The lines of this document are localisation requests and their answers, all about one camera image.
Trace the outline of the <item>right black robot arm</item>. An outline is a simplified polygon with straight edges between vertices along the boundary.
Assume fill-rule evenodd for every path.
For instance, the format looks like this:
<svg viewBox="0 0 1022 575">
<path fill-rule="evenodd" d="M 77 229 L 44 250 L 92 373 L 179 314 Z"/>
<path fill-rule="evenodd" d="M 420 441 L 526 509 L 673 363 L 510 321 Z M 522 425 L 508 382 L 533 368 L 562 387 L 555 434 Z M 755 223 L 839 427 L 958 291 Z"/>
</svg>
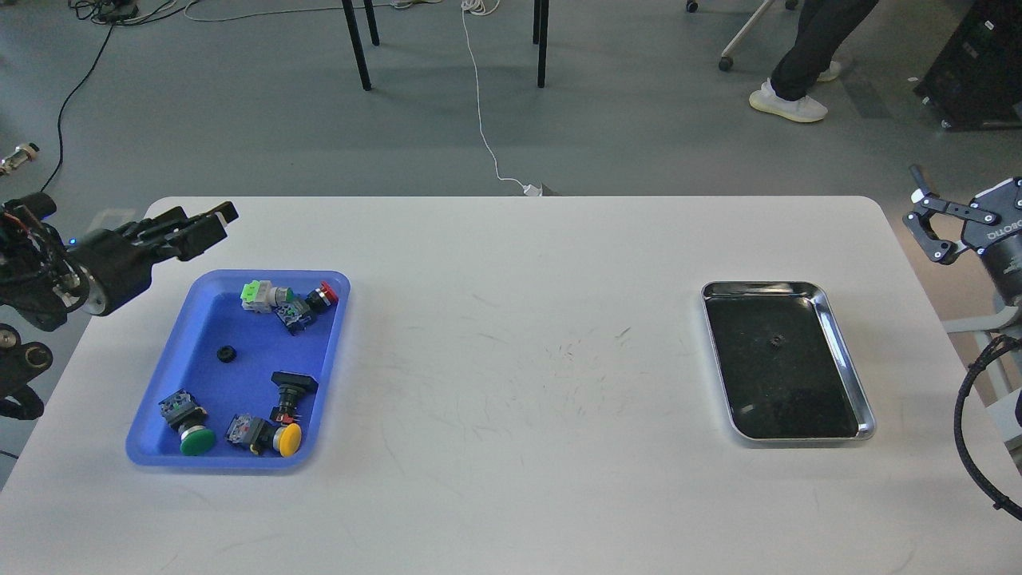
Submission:
<svg viewBox="0 0 1022 575">
<path fill-rule="evenodd" d="M 968 364 L 953 408 L 953 441 L 957 456 L 976 486 L 992 500 L 995 510 L 1020 519 L 1013 502 L 982 473 L 966 444 L 963 415 L 978 376 L 994 363 L 1020 350 L 1020 178 L 1010 177 L 966 204 L 941 199 L 923 167 L 909 167 L 917 185 L 910 200 L 912 211 L 902 222 L 921 250 L 934 263 L 950 265 L 964 252 L 975 252 L 990 276 L 1003 302 L 996 315 L 957 321 L 961 331 L 981 339 L 978 356 Z"/>
</svg>

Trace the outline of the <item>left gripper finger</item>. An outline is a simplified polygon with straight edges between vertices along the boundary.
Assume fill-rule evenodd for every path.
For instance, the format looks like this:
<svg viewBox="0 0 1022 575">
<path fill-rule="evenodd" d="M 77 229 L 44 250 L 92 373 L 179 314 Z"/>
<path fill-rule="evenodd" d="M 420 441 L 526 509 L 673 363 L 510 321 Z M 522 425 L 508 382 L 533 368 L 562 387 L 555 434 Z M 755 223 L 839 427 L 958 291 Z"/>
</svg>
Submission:
<svg viewBox="0 0 1022 575">
<path fill-rule="evenodd" d="M 194 258 L 187 244 L 192 220 L 180 207 L 120 226 L 121 250 L 136 258 Z"/>
<path fill-rule="evenodd" d="M 238 212 L 232 201 L 224 201 L 219 206 L 212 208 L 207 212 L 189 217 L 192 223 L 188 226 L 187 244 L 192 245 L 196 252 L 196 257 L 204 254 L 212 245 L 227 239 L 226 227 L 235 221 Z M 190 261 L 194 258 L 176 258 L 180 261 Z M 157 262 L 162 262 L 171 258 L 156 258 Z"/>
</svg>

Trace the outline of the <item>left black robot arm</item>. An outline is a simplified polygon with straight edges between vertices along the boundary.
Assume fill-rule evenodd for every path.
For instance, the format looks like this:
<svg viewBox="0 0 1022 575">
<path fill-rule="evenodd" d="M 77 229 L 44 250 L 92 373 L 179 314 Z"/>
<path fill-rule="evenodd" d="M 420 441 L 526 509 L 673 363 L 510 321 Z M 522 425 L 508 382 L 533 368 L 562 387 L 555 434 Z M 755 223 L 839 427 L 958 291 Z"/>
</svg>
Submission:
<svg viewBox="0 0 1022 575">
<path fill-rule="evenodd" d="M 2 305 L 46 332 L 62 327 L 76 310 L 117 312 L 151 287 L 154 266 L 204 254 L 225 240 L 227 226 L 238 217 L 231 201 L 196 215 L 175 207 L 66 243 L 47 222 L 55 212 L 46 192 L 2 204 Z"/>
</svg>

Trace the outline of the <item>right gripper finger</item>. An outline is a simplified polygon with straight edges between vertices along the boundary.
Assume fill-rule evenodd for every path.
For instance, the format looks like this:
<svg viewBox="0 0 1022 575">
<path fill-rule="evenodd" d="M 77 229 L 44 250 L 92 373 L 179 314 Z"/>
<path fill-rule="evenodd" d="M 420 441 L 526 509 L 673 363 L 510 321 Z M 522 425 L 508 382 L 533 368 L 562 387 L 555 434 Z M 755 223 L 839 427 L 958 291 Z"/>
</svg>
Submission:
<svg viewBox="0 0 1022 575">
<path fill-rule="evenodd" d="M 919 165 L 909 166 L 910 176 L 916 183 L 916 190 L 910 196 L 913 203 L 909 218 L 925 226 L 933 215 L 949 215 L 966 222 L 975 222 L 983 225 L 1000 223 L 1000 215 L 996 212 L 982 210 L 980 204 L 972 201 L 970 204 L 961 204 L 951 200 L 943 200 L 932 189 L 925 171 Z"/>
<path fill-rule="evenodd" d="M 941 239 L 933 230 L 931 223 L 933 215 L 936 215 L 936 212 L 932 210 L 910 211 L 904 215 L 905 228 L 931 262 L 953 265 L 963 252 L 967 251 L 967 245 L 960 240 Z"/>
</svg>

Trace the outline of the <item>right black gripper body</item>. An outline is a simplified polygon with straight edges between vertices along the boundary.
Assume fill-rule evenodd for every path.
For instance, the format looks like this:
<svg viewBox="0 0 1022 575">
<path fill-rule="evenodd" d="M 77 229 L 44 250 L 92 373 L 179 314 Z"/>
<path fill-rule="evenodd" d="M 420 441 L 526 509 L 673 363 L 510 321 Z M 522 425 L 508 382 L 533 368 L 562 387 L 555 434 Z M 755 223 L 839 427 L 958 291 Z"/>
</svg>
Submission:
<svg viewBox="0 0 1022 575">
<path fill-rule="evenodd" d="M 1020 272 L 1020 178 L 1012 177 L 976 194 L 969 204 L 990 215 L 970 221 L 961 241 L 975 251 L 991 276 Z"/>
</svg>

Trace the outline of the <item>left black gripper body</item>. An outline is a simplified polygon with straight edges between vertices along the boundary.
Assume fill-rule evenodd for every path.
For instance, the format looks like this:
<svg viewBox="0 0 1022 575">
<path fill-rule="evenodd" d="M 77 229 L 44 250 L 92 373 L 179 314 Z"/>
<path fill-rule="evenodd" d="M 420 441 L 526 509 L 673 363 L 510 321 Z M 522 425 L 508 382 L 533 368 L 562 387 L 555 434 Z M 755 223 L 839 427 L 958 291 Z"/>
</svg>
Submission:
<svg viewBox="0 0 1022 575">
<path fill-rule="evenodd" d="M 88 232 L 69 255 L 86 274 L 89 294 L 86 312 L 107 316 L 151 285 L 153 252 L 137 243 L 137 227 L 99 228 Z"/>
</svg>

